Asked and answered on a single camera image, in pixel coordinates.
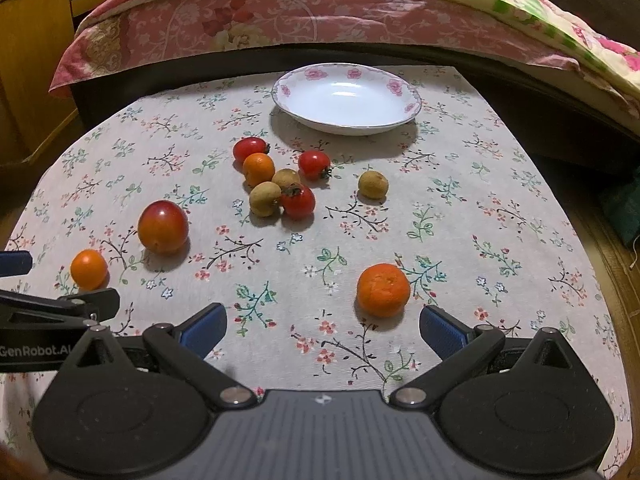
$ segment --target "white porcelain bowl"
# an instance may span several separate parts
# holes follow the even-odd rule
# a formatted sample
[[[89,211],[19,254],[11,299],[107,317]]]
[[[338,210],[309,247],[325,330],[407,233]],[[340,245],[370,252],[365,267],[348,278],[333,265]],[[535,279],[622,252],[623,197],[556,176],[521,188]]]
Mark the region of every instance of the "white porcelain bowl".
[[[275,103],[300,123],[329,134],[364,136],[411,121],[418,92],[398,76],[350,63],[321,63],[282,76],[271,90]]]

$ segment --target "pink flower print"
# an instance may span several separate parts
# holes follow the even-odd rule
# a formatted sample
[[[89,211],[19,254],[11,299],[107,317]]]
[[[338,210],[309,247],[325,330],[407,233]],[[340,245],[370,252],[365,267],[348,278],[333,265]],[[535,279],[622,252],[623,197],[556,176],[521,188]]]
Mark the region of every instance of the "pink flower print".
[[[327,335],[331,335],[336,332],[335,323],[329,323],[327,320],[323,320],[320,326],[318,327],[320,332],[324,332]]]
[[[347,77],[349,79],[360,79],[361,76],[362,72],[359,68],[350,68],[349,70],[347,70]]]
[[[232,268],[231,265],[229,265],[229,262],[227,260],[221,260],[218,263],[216,263],[216,267],[220,270],[220,272],[227,272],[229,269]]]
[[[476,316],[480,321],[484,321],[489,317],[489,313],[484,308],[479,306],[474,310],[474,316]]]
[[[400,97],[402,95],[402,83],[398,79],[390,79],[386,87],[391,90],[393,95]]]
[[[323,365],[327,365],[333,362],[334,357],[335,353],[329,352],[326,348],[323,348],[320,351],[320,355],[316,358],[316,361],[322,363]]]
[[[203,280],[207,280],[207,281],[209,281],[209,276],[210,276],[210,275],[211,275],[211,274],[210,274],[209,272],[207,272],[206,270],[204,270],[204,269],[203,269],[203,270],[199,270],[198,272],[196,272],[196,273],[194,274],[194,276],[196,277],[196,279],[201,280],[201,281],[203,281]]]
[[[634,72],[640,70],[640,56],[638,54],[632,54],[631,56],[625,56],[626,64]]]
[[[587,39],[584,37],[584,31],[580,27],[576,27],[575,25],[572,25],[571,28],[574,30],[574,34],[582,40],[585,46],[589,46]]]
[[[305,70],[305,77],[307,81],[317,81],[327,77],[327,73],[319,68],[307,68]]]
[[[623,56],[631,50],[630,47],[618,43],[617,41],[610,40],[609,38],[605,38],[604,36],[598,37],[598,42],[607,50],[611,50],[616,54],[622,54]]]

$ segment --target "table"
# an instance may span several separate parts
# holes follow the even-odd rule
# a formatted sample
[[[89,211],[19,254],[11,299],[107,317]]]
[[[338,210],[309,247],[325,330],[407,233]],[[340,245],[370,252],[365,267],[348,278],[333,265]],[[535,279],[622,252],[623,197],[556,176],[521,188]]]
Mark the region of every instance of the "table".
[[[531,337],[555,326],[598,381],[616,416],[602,463],[610,476],[631,444],[625,375],[593,269],[564,212],[500,118],[452,68],[393,67],[418,88],[415,122],[370,137],[321,134],[274,107],[279,74],[219,80],[136,101],[74,143],[42,178],[9,250],[28,249],[31,273],[0,285],[43,296],[77,290],[68,266],[99,250],[120,292],[111,329],[139,334],[179,323],[212,301],[228,330],[207,360],[261,396],[268,388],[376,388],[386,396],[439,359],[417,318],[435,304],[473,326]],[[231,149],[271,144],[277,168],[324,150],[333,176],[313,184],[313,219],[257,219]],[[386,201],[364,202],[357,178],[389,180]],[[136,236],[142,210],[179,204],[190,243],[149,256]],[[395,263],[412,298],[404,315],[373,319],[354,303],[368,266]],[[29,421],[51,373],[2,378],[1,431],[36,453]]]

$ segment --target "wooden furniture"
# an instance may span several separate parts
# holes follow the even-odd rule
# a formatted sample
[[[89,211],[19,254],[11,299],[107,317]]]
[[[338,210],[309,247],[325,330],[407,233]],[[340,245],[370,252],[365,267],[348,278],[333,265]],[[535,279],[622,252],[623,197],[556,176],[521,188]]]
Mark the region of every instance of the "wooden furniture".
[[[49,95],[49,85],[80,19],[103,1],[0,0],[0,176],[24,176],[76,120],[73,99]]]

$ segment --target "pink floral bedsheet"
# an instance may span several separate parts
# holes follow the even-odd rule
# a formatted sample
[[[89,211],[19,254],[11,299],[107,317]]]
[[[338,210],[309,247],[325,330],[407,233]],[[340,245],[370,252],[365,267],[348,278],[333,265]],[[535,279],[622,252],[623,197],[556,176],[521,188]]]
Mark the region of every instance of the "pink floral bedsheet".
[[[82,30],[51,88],[208,52],[342,42],[442,46],[579,69],[492,16],[444,0],[155,0]]]

